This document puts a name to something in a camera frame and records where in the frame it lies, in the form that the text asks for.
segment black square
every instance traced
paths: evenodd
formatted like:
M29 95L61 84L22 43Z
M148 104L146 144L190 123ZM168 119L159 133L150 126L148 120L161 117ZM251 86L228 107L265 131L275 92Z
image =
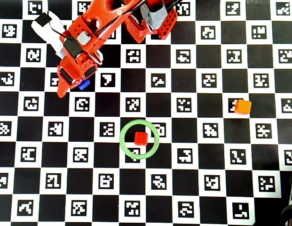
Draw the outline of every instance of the black square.
M245 21L221 21L222 44L246 44Z
M119 143L95 143L95 150L94 167L118 168Z
M94 118L70 117L69 141L94 141Z
M171 117L171 94L147 93L146 117Z
M275 94L249 94L252 102L250 111L251 118L275 118L276 101Z
M92 194L93 169L67 169L67 194Z
M17 115L18 92L0 92L0 115Z
M224 119L225 143L250 143L249 119Z
M0 19L22 19L22 0L0 0Z
M150 145L147 145L146 151L151 149ZM159 147L151 158L146 160L146 168L172 168L172 147L171 144L159 144Z
M247 69L223 69L223 92L248 93Z
M278 142L292 144L292 119L277 119Z
M195 44L195 28L193 21L177 21L171 32L171 44Z
M251 145L253 170L279 170L277 145Z
M220 45L196 45L197 68L221 68Z
M253 197L253 174L251 170L227 170L226 195Z
M201 223L227 224L226 197L200 197L199 202Z
M17 141L41 141L42 117L18 117Z
M14 167L15 142L0 142L0 167Z
M273 68L272 45L247 45L248 68Z
M199 195L198 170L172 170L173 195Z
M145 90L145 69L121 69L121 92L145 92Z
M118 222L118 205L118 195L94 195L93 221Z
M172 118L173 143L197 143L197 119Z
M144 169L120 169L120 194L145 194Z
M198 144L198 158L199 169L225 169L223 144Z
M21 68L20 91L44 91L44 68Z
M172 92L196 92L195 69L172 69Z
M252 4L246 3L246 19L247 20L270 20L270 4Z
M21 44L0 43L0 66L19 67L20 50Z
M67 143L43 142L42 143L42 167L66 167Z
M146 222L172 223L171 196L146 196L146 203Z
M196 1L196 20L220 20L220 1Z
M15 168L14 194L39 194L40 168Z
M119 117L120 94L119 93L96 93L95 115Z
M197 103L198 117L218 118L223 116L221 93L198 93Z
M147 68L171 67L171 46L169 45L147 45L146 55Z
M272 21L273 43L292 44L292 21Z
M44 195L39 198L39 221L64 221L65 195Z
M292 93L292 69L275 69L276 93Z
M70 94L66 94L63 98L59 98L57 93L46 92L44 99L44 115L45 116L68 116L69 115Z

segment green ring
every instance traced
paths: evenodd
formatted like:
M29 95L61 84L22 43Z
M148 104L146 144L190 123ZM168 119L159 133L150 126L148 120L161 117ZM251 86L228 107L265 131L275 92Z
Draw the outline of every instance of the green ring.
M127 133L128 129L130 129L131 127L133 127L135 125L144 125L144 126L147 126L152 131L152 133L154 134L154 144L153 144L153 147L146 154L134 154L131 151L129 151L129 149L125 145L125 134ZM159 146L159 134L157 132L156 127L151 122L148 122L148 121L142 120L142 119L133 120L133 121L127 123L122 128L121 133L120 133L120 136L119 136L119 145L121 146L123 152L128 157L134 158L134 159L138 159L138 160L139 159L147 159L147 158L151 157L157 151L157 149L158 149L158 146Z

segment white square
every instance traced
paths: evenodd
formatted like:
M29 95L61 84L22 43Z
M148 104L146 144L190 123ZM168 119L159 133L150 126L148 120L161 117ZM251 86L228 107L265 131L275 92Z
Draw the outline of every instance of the white square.
M221 45L221 55L222 69L247 69L248 67L247 45L245 44Z
M160 143L172 142L172 118L146 118L146 121L151 122L157 129ZM148 143L154 143L154 137L151 137L151 130L146 127L148 133Z
M41 168L39 194L66 194L66 186L67 168Z
M280 171L292 171L292 145L278 145Z
M43 142L68 142L69 141L69 117L68 116L45 116L42 127Z
M0 43L22 43L23 20L0 19Z
M221 21L196 21L197 45L221 45Z
M172 169L146 169L146 195L172 196L172 186Z
M262 118L250 118L250 141L251 144L273 144L277 145L277 122L276 119L262 119ZM271 124L271 131L268 131L268 127ZM258 138L256 137L256 131L259 129Z
M94 167L93 142L68 142L67 167L68 168L93 168Z
M171 68L196 69L196 45L171 45Z
M292 119L292 93L276 93L275 95L276 118Z
M272 48L273 68L292 69L292 44L273 44Z
M264 179L259 183L259 177L269 177L274 183L275 192L261 191L263 186L266 187ZM279 171L275 170L253 170L253 196L255 198L281 198L281 180Z
M0 67L0 91L19 91L20 67Z
M183 0L175 7L178 14L177 21L195 21L196 18L196 1Z
M70 92L70 117L94 117L95 93L94 92Z
M273 68L248 68L249 93L275 93Z
M0 167L0 194L13 194L13 183L14 168Z
M271 20L292 21L292 0L270 1Z
M109 123L109 125L103 125L101 122ZM107 127L111 126L113 128L113 135L111 135L111 128ZM95 117L95 129L94 129L95 142L119 142L119 134L120 134L120 118L119 117Z
M197 118L197 93L171 93L172 118Z
M65 201L65 222L92 222L93 221L93 195L67 194Z
M165 40L163 39L152 39L151 35L146 35L146 45L171 45L171 33Z
M131 209L131 214L138 216L125 216L125 205ZM118 196L118 221L119 223L146 223L146 196L145 195L119 195Z
M23 0L23 20L35 20L40 12L47 12L47 0L39 0L40 4L30 4L30 0Z
M179 210L178 209L179 204L186 204L185 208L182 208L181 210ZM173 195L172 207L173 207L173 223L174 224L199 224L200 223L199 196ZM193 218L184 217L186 214L189 214L189 211L193 211L194 213Z
M273 44L271 20L246 20L247 44Z
M196 86L197 93L222 93L222 69L197 68Z
M224 144L226 170L252 170L251 144Z
M94 168L93 194L119 195L119 168Z
M41 117L44 113L44 92L18 92L18 116Z
M225 170L199 169L199 196L226 197Z
M95 92L121 92L121 69L111 67L98 67L98 70L95 73Z
M247 203L248 212L243 211L243 206L239 205L241 212L233 212L233 203ZM227 223L231 225L253 225L255 222L254 214L254 198L252 197L226 197L226 209L227 209Z
M197 136L199 144L223 144L223 118L197 118Z
M243 0L221 0L220 9L221 21L246 20L246 3Z
M121 68L146 68L146 45L122 44Z
M11 128L4 122L11 122ZM0 133L2 133L0 141L15 142L17 136L17 116L0 116Z
M198 144L172 143L172 169L198 169Z
M120 93L121 117L146 117L146 93Z
M22 43L20 66L21 67L46 67L47 44Z
M170 68L146 68L147 93L171 93L171 82Z
M135 154L146 154L146 146L137 146L134 143L125 143L126 147ZM119 168L120 169L145 169L146 168L146 159L133 159L128 157L121 146L119 147Z
M242 115L235 113L235 104L237 100L243 99L249 101L249 94L248 93L223 93L223 118L238 118L238 119L249 119L249 114Z
M18 201L26 200L22 203L19 212L26 212L32 216L18 216ZM38 222L39 194L13 194L11 207L11 222Z
M15 146L15 168L40 168L42 142L17 141Z

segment light green ring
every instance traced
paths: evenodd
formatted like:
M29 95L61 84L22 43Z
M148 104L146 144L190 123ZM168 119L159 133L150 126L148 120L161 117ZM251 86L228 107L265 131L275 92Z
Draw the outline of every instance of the light green ring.
M128 129L130 129L131 127L133 127L135 125L147 126L152 131L152 133L154 134L153 147L146 154L134 154L131 151L129 151L129 149L125 145L125 134L127 133ZM159 134L157 132L156 127L151 122L148 122L148 121L142 120L142 119L133 120L133 121L127 123L123 127L123 129L121 130L121 133L120 133L120 136L119 136L119 145L121 146L123 152L128 157L134 158L134 159L138 159L138 160L139 159L147 159L147 158L151 157L158 149L158 146L159 146Z

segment red cube inside ring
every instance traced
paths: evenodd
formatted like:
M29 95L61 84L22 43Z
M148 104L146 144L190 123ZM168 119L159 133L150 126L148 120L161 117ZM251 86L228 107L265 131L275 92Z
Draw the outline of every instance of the red cube inside ring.
M134 143L136 145L147 146L148 134L145 132L135 132Z

